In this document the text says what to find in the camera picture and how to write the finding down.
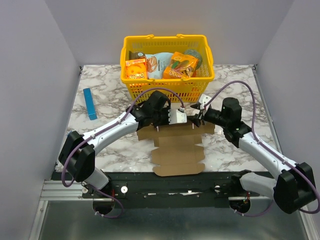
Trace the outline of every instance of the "orange snack bag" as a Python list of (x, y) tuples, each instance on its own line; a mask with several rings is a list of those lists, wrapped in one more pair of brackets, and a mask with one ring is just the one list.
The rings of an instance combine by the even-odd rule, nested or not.
[(145, 58), (125, 61), (127, 79), (146, 79), (147, 61)]
[(182, 77), (191, 78), (196, 70), (199, 59), (175, 52), (171, 58), (170, 64), (163, 73), (164, 79), (181, 79)]

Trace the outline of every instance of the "blue object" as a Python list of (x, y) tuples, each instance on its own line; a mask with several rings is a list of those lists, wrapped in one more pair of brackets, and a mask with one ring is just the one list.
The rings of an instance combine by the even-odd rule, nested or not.
[(83, 89), (83, 94), (84, 94), (84, 100), (85, 100), (86, 110), (88, 112), (89, 119), (90, 120), (97, 119), (94, 100), (92, 98), (90, 88)]

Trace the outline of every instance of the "flattened cardboard box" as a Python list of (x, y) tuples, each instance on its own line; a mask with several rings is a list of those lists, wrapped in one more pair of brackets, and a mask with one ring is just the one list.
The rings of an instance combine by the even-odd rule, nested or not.
[(205, 169), (204, 147), (202, 134), (214, 134), (215, 125), (206, 123), (196, 127), (191, 122), (159, 126), (159, 131), (153, 126), (140, 129), (137, 132), (138, 140), (153, 139), (154, 146), (159, 147), (151, 151), (153, 171), (158, 176), (177, 176), (199, 174)]

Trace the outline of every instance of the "yellow basket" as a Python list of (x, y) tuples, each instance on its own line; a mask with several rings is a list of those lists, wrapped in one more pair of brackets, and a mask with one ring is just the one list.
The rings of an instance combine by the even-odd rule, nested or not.
[[(129, 51), (143, 52), (145, 54), (157, 54), (163, 52), (184, 53), (187, 49), (197, 50), (203, 59), (201, 67), (196, 71), (196, 77), (181, 79), (128, 79), (126, 76), (126, 60), (129, 60)], [(176, 36), (127, 36), (124, 38), (121, 50), (121, 81), (126, 85), (134, 100), (140, 93), (147, 89), (162, 87), (176, 92), (184, 102), (196, 102), (199, 96), (205, 91), (209, 82), (215, 78), (214, 59), (204, 35), (183, 35)], [(153, 91), (144, 94), (137, 103), (141, 103), (150, 97)], [(178, 98), (172, 93), (164, 90), (171, 102), (178, 102)]]

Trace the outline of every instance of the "white marble surface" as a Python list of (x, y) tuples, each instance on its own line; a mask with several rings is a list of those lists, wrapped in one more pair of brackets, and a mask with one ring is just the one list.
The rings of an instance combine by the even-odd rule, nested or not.
[[(73, 104), (67, 132), (84, 133), (96, 129), (125, 111), (131, 103), (128, 90), (120, 80), (119, 65), (86, 65), (83, 68), (78, 90)], [(215, 80), (211, 82), (205, 93), (213, 96), (226, 83), (242, 80), (248, 83), (257, 102), (255, 130), (260, 137), (274, 146), (265, 109), (260, 98), (257, 84), (250, 66), (247, 65), (215, 65)], [(96, 120), (89, 120), (83, 89), (90, 88), (97, 113)], [(221, 109), (222, 100), (226, 97), (238, 98), (242, 106), (242, 120), (251, 125), (252, 100), (248, 89), (241, 84), (233, 84), (223, 91), (211, 104), (213, 108)], [(218, 126), (215, 134), (204, 134), (205, 171), (265, 171), (265, 168), (250, 155), (229, 143)], [(95, 165), (105, 172), (151, 172), (155, 166), (151, 163), (151, 151), (155, 149), (153, 140), (138, 141), (137, 134), (132, 133), (122, 137), (101, 151), (95, 158)], [(57, 171), (62, 170), (59, 163)]]

